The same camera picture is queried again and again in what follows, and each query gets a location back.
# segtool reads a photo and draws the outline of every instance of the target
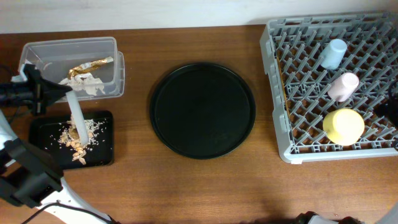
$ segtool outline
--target white cup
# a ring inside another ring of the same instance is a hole
[[[347,72],[333,81],[328,95],[338,102],[343,102],[354,93],[358,85],[359,78],[355,74]]]
[[[338,68],[346,51],[347,51],[346,42],[340,39],[332,40],[326,46],[326,48],[323,49],[322,53],[320,54],[320,57],[324,56],[321,66],[325,69],[330,69],[330,70]]]

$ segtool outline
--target gold wrapper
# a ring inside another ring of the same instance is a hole
[[[101,66],[103,66],[107,63],[110,63],[110,62],[113,62],[112,57],[107,57],[107,58],[104,58],[101,60],[95,60],[93,62],[83,63],[83,64],[69,70],[68,79],[71,79],[72,77],[74,77],[75,75],[78,75],[78,74],[84,74],[84,73],[88,73],[88,72],[97,70]]]

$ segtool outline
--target black round tray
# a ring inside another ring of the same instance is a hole
[[[159,139],[194,159],[216,158],[237,148],[255,117],[254,98],[243,79],[212,63],[176,69],[159,83],[150,103]]]

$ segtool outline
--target black plate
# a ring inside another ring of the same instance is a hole
[[[95,146],[90,145],[89,147],[93,150],[87,151],[87,154],[84,156],[86,165],[81,164],[79,161],[72,162],[72,155],[76,151],[71,150],[72,147],[66,147],[64,144],[60,146],[58,143],[62,131],[70,126],[67,124],[67,121],[70,120],[70,115],[34,120],[32,124],[30,124],[29,142],[39,149],[43,149],[50,153],[62,169],[76,169],[112,164],[114,159],[112,113],[109,111],[98,111],[95,113],[87,113],[83,116],[85,119],[104,122],[96,132],[99,134],[96,137],[99,144]]]
[[[171,150],[211,159],[237,148],[256,117],[253,95],[239,75],[220,65],[196,63],[167,75],[150,103],[150,120]]]

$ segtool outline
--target clear plastic container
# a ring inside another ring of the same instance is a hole
[[[95,78],[101,79],[102,84],[78,85],[72,88],[76,90],[80,101],[119,97],[124,92],[124,58],[123,54],[118,52],[116,39],[113,37],[28,43],[22,51],[19,68],[24,63],[32,63],[41,71],[44,79],[59,83],[67,77],[69,69],[109,56],[114,59],[114,62],[107,63],[91,72]],[[97,90],[96,95],[89,95],[84,90],[88,87],[103,87],[104,93]]]

